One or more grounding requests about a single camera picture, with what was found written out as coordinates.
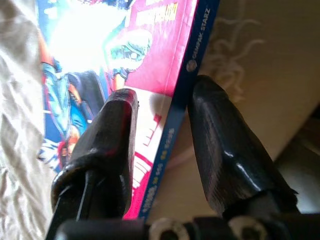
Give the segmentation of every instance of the comic book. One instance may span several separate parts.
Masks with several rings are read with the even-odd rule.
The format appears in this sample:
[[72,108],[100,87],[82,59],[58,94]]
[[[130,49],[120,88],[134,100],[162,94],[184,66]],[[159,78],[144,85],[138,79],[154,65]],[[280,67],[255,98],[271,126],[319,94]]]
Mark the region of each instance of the comic book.
[[205,52],[219,0],[37,0],[45,135],[59,172],[108,96],[136,91],[131,207],[147,217]]

